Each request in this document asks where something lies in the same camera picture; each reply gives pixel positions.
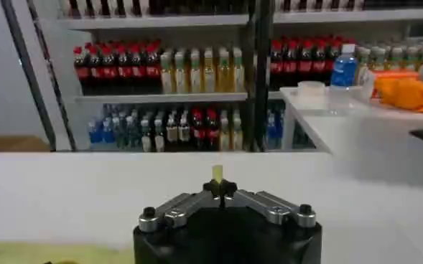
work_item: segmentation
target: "orange object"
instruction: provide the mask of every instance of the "orange object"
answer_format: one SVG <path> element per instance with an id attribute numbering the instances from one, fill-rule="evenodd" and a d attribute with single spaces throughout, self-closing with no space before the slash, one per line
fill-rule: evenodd
<path id="1" fill-rule="evenodd" d="M 381 103 L 423 113 L 423 82 L 413 77 L 377 78 L 375 89 Z"/>

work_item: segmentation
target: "shelf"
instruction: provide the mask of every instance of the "shelf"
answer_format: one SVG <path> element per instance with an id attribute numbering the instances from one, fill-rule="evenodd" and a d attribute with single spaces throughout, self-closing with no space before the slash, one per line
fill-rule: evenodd
<path id="1" fill-rule="evenodd" d="M 423 9 L 277 13 L 274 24 L 423 20 Z"/>
<path id="2" fill-rule="evenodd" d="M 60 20 L 65 28 L 74 30 L 225 26 L 247 22 L 248 14 Z"/>
<path id="3" fill-rule="evenodd" d="M 197 93 L 172 95 L 102 95 L 78 96 L 77 103 L 196 103 L 236 102 L 246 100 L 246 93 Z"/>

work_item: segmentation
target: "white counter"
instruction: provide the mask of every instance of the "white counter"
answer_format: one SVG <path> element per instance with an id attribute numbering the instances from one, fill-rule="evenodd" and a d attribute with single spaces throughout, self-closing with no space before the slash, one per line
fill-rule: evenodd
<path id="1" fill-rule="evenodd" d="M 394 134 L 418 124 L 303 111 L 329 153 L 0 154 L 0 240 L 130 247 L 143 207 L 199 191 L 223 164 L 242 189 L 311 204 L 323 263 L 423 264 L 423 143 Z"/>

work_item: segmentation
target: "wall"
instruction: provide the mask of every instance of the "wall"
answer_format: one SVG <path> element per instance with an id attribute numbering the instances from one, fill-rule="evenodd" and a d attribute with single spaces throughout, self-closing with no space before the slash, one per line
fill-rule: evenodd
<path id="1" fill-rule="evenodd" d="M 0 135 L 35 135 L 48 143 L 1 3 Z"/>

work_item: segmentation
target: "plastic bottle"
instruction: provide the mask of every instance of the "plastic bottle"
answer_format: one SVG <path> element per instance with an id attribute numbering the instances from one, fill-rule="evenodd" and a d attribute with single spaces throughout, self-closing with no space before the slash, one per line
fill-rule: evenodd
<path id="1" fill-rule="evenodd" d="M 190 54 L 190 92 L 201 93 L 200 52 L 193 49 Z"/>
<path id="2" fill-rule="evenodd" d="M 233 89 L 236 93 L 244 93 L 245 89 L 245 70 L 241 60 L 241 49 L 233 48 Z"/>
<path id="3" fill-rule="evenodd" d="M 243 131 L 241 129 L 240 111 L 233 111 L 233 131 L 232 131 L 232 149 L 234 151 L 243 150 Z"/>
<path id="4" fill-rule="evenodd" d="M 204 68 L 204 86 L 206 93 L 214 93 L 216 91 L 216 73 L 213 64 L 213 50 L 207 48 L 205 50 L 205 68 Z"/>
<path id="5" fill-rule="evenodd" d="M 184 52 L 178 51 L 175 55 L 176 64 L 176 90 L 177 93 L 188 93 L 185 79 L 185 66 L 184 66 Z"/>
<path id="6" fill-rule="evenodd" d="M 338 88 L 349 88 L 355 80 L 355 73 L 358 63 L 354 58 L 354 44 L 344 44 L 342 55 L 334 63 L 333 76 L 331 77 L 331 86 Z"/>
<path id="7" fill-rule="evenodd" d="M 391 51 L 391 60 L 388 66 L 388 70 L 398 71 L 401 69 L 403 62 L 403 49 L 395 47 Z"/>
<path id="8" fill-rule="evenodd" d="M 219 135 L 219 150 L 229 151 L 231 149 L 231 135 L 228 127 L 227 111 L 220 112 L 220 135 Z"/>
<path id="9" fill-rule="evenodd" d="M 219 91 L 221 93 L 227 93 L 230 91 L 229 87 L 232 84 L 231 81 L 231 68 L 229 66 L 229 55 L 225 48 L 219 50 Z"/>
<path id="10" fill-rule="evenodd" d="M 299 65 L 299 81 L 312 80 L 312 43 L 307 40 L 302 48 Z"/>
<path id="11" fill-rule="evenodd" d="M 162 87 L 163 93 L 173 93 L 173 84 L 171 76 L 171 53 L 165 52 L 160 56 L 162 62 Z"/>
<path id="12" fill-rule="evenodd" d="M 417 55 L 419 50 L 417 47 L 409 47 L 407 49 L 407 60 L 404 63 L 404 69 L 405 70 L 417 70 Z"/>
<path id="13" fill-rule="evenodd" d="M 152 142 L 151 142 L 151 134 L 150 134 L 150 127 L 149 127 L 149 119 L 144 117 L 141 121 L 141 132 L 142 132 L 142 150 L 144 152 L 152 152 Z"/>
<path id="14" fill-rule="evenodd" d="M 283 85 L 283 54 L 279 40 L 271 42 L 270 55 L 270 88 L 278 90 Z"/>

